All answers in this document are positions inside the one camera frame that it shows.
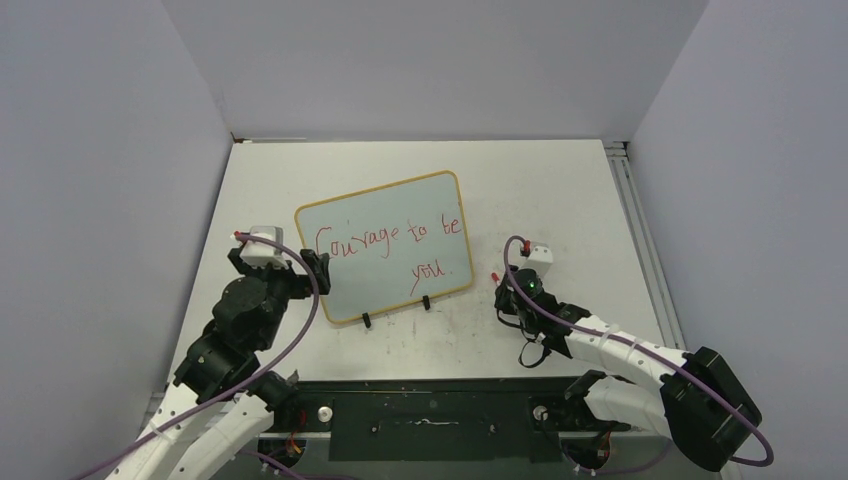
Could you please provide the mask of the yellow framed whiteboard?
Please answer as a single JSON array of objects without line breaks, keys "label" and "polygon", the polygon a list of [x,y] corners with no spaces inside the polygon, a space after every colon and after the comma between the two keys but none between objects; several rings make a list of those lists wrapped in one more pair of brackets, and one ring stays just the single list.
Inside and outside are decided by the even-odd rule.
[{"label": "yellow framed whiteboard", "polygon": [[303,246],[330,257],[331,290],[322,306],[332,323],[473,283],[459,181],[449,170],[303,205],[294,220]]}]

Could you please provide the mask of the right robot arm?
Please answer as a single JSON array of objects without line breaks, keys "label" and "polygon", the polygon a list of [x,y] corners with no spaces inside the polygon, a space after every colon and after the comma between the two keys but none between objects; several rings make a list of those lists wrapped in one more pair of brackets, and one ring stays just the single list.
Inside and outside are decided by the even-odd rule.
[{"label": "right robot arm", "polygon": [[508,267],[495,309],[516,316],[546,349],[595,365],[566,392],[573,425],[590,428],[603,420],[655,432],[711,472],[729,462],[774,462],[774,449],[759,429],[760,410],[718,352],[672,349],[621,331],[558,301],[529,268]]}]

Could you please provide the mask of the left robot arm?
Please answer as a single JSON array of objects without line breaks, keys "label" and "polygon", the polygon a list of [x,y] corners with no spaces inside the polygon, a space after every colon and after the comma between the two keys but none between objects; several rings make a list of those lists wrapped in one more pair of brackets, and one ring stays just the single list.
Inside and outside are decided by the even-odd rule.
[{"label": "left robot arm", "polygon": [[296,389],[261,365],[293,300],[319,298],[331,288],[327,253],[294,252],[275,240],[238,233],[228,259],[237,271],[212,308],[212,318],[177,366],[156,413],[113,467],[112,479],[208,479],[240,447],[298,416]]}]

